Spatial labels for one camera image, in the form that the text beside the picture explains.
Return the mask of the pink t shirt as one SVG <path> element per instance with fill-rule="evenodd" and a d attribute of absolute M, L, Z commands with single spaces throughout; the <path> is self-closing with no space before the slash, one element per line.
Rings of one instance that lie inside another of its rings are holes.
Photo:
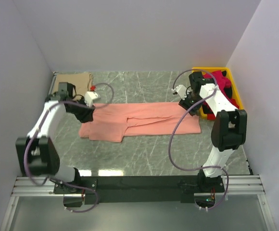
<path fill-rule="evenodd" d="M 125 136 L 170 135 L 186 112 L 176 102 L 96 105 L 93 121 L 83 123 L 80 138 L 121 142 Z"/>

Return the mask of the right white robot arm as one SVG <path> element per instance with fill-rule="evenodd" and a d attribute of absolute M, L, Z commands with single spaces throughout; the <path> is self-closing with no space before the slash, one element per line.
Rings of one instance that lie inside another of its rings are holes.
<path fill-rule="evenodd" d="M 174 89 L 181 98 L 178 104 L 194 116 L 205 103 L 215 116 L 211 131 L 213 147 L 203 165 L 204 176 L 197 179 L 197 188 L 207 192 L 214 185 L 212 178 L 222 174 L 222 168 L 230 155 L 245 143 L 247 113 L 229 101 L 212 73 L 193 69 L 189 81 L 189 87 L 178 85 Z"/>

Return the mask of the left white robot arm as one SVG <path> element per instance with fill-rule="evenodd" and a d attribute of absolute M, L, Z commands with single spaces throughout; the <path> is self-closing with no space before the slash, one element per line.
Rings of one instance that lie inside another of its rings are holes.
<path fill-rule="evenodd" d="M 93 103 L 99 97 L 94 90 L 81 95 L 76 93 L 75 85 L 59 83 L 58 89 L 46 97 L 43 111 L 34 127 L 25 137 L 16 140 L 21 172 L 29 178 L 42 176 L 47 180 L 61 180 L 70 193 L 79 192 L 82 187 L 79 171 L 61 163 L 52 138 L 66 113 L 73 114 L 81 123 L 93 121 Z"/>

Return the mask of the red t shirt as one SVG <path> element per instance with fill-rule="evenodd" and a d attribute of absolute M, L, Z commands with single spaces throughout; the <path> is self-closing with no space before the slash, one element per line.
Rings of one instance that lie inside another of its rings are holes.
<path fill-rule="evenodd" d="M 217 81 L 217 84 L 218 84 L 221 91 L 222 91 L 223 88 L 232 87 L 231 80 L 226 77 L 227 71 L 216 70 L 214 72 L 211 72 L 211 74 L 215 77 L 215 79 Z M 234 99 L 234 102 L 232 104 L 234 106 L 236 106 L 238 109 L 240 109 L 240 106 L 237 104 L 235 99 Z M 203 115 L 206 115 L 205 119 L 208 119 L 208 120 L 214 120 L 215 119 L 214 114 L 209 114 L 209 115 L 204 114 L 202 108 L 201 108 L 200 114 L 201 114 L 201 117 L 203 117 Z"/>

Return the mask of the brown cardboard sheet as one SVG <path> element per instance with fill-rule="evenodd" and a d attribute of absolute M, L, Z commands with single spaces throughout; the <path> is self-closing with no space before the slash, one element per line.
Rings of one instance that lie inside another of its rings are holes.
<path fill-rule="evenodd" d="M 58 85 L 61 82 L 69 82 L 76 87 L 76 93 L 79 95 L 85 95 L 90 89 L 93 82 L 93 76 L 90 72 L 78 73 L 78 74 L 57 74 L 51 93 L 58 90 Z"/>

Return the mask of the yellow plastic bin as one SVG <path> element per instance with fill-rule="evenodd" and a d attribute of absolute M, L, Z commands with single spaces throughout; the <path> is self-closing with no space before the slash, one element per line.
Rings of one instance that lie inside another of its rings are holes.
<path fill-rule="evenodd" d="M 233 89 L 233 98 L 236 100 L 237 104 L 240 106 L 238 109 L 234 106 L 221 92 L 215 77 L 211 74 L 216 70 L 227 71 L 226 77 L 231 80 Z M 200 102 L 207 102 L 213 111 L 216 118 L 218 112 L 226 111 L 232 113 L 236 110 L 243 109 L 243 104 L 238 92 L 237 84 L 233 78 L 233 75 L 229 68 L 227 67 L 196 67 L 192 69 L 192 73 L 189 75 L 192 93 L 200 96 L 202 99 Z"/>

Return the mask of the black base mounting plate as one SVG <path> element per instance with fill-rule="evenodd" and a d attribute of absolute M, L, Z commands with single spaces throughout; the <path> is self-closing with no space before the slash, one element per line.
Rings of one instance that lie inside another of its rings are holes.
<path fill-rule="evenodd" d="M 223 193 L 225 183 L 219 176 L 99 176 L 82 177 L 81 186 L 90 192 L 73 189 L 60 183 L 54 186 L 54 194 L 84 196 L 84 204 L 92 205 L 95 194 L 99 203 L 172 202 L 194 203 L 196 193 Z"/>

